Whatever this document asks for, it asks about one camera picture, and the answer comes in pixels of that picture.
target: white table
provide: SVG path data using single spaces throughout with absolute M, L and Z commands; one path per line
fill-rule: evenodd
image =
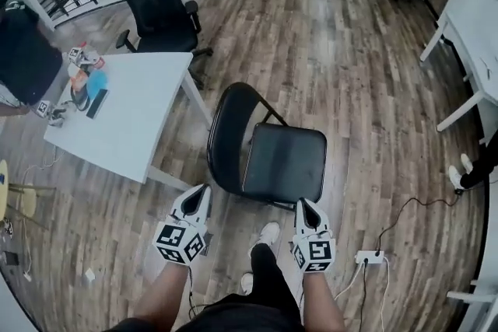
M 479 36 L 477 34 L 469 32 L 469 30 L 465 29 L 465 26 L 462 25 L 463 24 L 458 24 L 455 16 L 452 16 L 450 13 L 442 16 L 439 28 L 420 55 L 420 61 L 424 62 L 443 35 L 444 30 L 451 27 L 458 36 L 459 42 L 463 44 L 464 48 L 462 50 L 470 57 L 470 72 L 464 77 L 464 82 L 473 77 L 478 87 L 471 98 L 437 125 L 438 131 L 443 131 L 452 125 L 482 99 L 487 99 L 495 105 L 498 105 L 498 60 L 496 59 L 496 55 L 490 47 L 486 46 L 478 39 Z
M 151 165 L 180 86 L 210 129 L 212 117 L 188 72 L 192 53 L 103 56 L 109 93 L 95 117 L 76 111 L 45 140 L 94 165 L 145 183 L 147 177 L 187 190 L 191 186 Z M 68 84 L 59 103 L 70 99 Z

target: black cushion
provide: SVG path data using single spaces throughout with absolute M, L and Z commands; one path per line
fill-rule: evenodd
M 164 51 L 192 51 L 197 47 L 197 34 L 190 21 L 178 25 L 175 29 L 164 30 L 143 37 L 137 51 L 139 53 L 156 53 Z
M 254 128 L 243 192 L 275 202 L 320 199 L 327 138 L 319 131 L 277 124 Z

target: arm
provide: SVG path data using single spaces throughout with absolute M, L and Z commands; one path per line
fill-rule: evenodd
M 180 309 L 188 267 L 167 263 L 153 285 L 140 298 L 133 317 L 151 323 L 156 332 L 169 332 Z
M 11 107 L 10 105 L 0 103 L 0 117 L 13 117 L 15 115 L 26 115 L 30 112 L 29 107 Z
M 306 273 L 303 280 L 306 332 L 345 332 L 344 320 L 324 273 Z

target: black office chair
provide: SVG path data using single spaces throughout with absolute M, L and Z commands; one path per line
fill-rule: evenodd
M 126 0 L 132 9 L 137 32 L 141 37 L 135 48 L 128 39 L 130 30 L 121 32 L 116 48 L 126 46 L 131 52 L 154 53 L 192 51 L 197 57 L 201 54 L 212 55 L 212 48 L 194 50 L 198 45 L 197 34 L 201 32 L 198 17 L 198 4 L 181 0 Z M 200 79 L 192 74 L 199 89 Z
M 254 127 L 242 178 L 244 133 L 256 106 L 268 110 Z M 282 125 L 267 123 L 274 116 Z M 301 197 L 320 199 L 327 139 L 315 130 L 292 128 L 246 83 L 228 87 L 219 101 L 208 139 L 208 164 L 215 182 L 231 194 L 294 209 Z

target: power strip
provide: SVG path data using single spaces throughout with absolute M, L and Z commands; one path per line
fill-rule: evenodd
M 365 260 L 367 260 L 367 264 L 382 264 L 384 261 L 384 251 L 381 250 L 377 254 L 376 250 L 358 250 L 355 260 L 357 264 L 365 263 Z

